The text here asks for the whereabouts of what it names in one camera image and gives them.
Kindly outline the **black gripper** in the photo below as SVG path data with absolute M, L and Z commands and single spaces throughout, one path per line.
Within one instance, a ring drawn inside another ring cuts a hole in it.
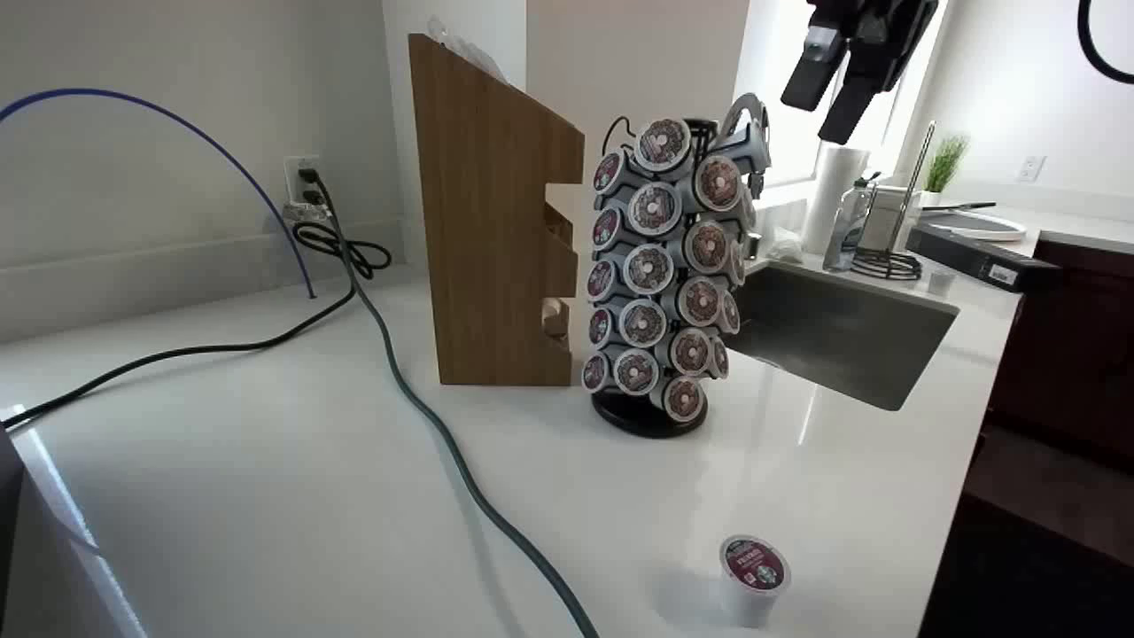
M 808 0 L 812 18 L 802 57 L 781 91 L 782 105 L 814 109 L 844 71 L 819 128 L 844 147 L 880 91 L 888 91 L 929 31 L 938 0 Z

